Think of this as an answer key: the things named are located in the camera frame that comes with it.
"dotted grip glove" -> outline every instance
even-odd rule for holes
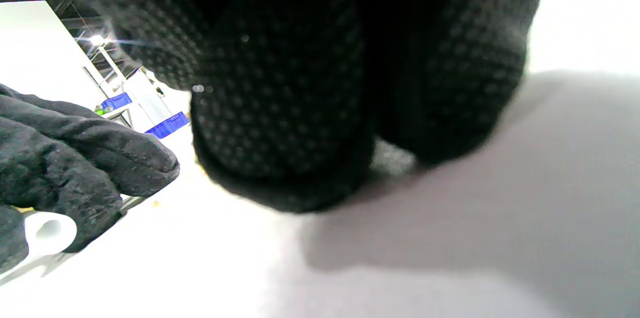
[[[123,48],[191,90],[209,176],[321,211],[367,176],[375,137],[436,165],[486,140],[522,77],[538,0],[82,0]]]

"glove finger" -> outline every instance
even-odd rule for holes
[[[120,217],[122,198],[109,176],[61,141],[0,117],[0,202],[60,213],[77,225],[66,252],[77,252]]]
[[[77,106],[76,111],[84,110]],[[84,159],[106,172],[118,191],[126,195],[153,195],[180,173],[176,155],[158,139],[99,116],[66,116],[2,95],[0,116],[29,125],[44,136],[77,150]]]
[[[211,37],[210,86],[190,111],[210,177],[297,213],[358,188],[374,124],[352,0],[234,0]]]

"white table surface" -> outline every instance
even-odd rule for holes
[[[637,9],[543,0],[531,74],[490,143],[333,213],[230,197],[179,131],[184,172],[160,207],[0,290],[0,316],[640,317]]]

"white wall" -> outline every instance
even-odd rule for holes
[[[83,67],[100,77],[45,1],[0,3],[0,83],[93,109],[105,96]]]

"gloved hand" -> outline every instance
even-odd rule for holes
[[[514,95],[538,0],[81,0],[191,90],[194,146],[279,211],[342,202],[375,137],[428,165],[474,150]]]
[[[122,216],[121,193],[153,195],[178,174],[178,160],[155,137],[0,85],[0,267],[27,252],[11,206],[73,218],[77,236],[65,252],[78,252]]]

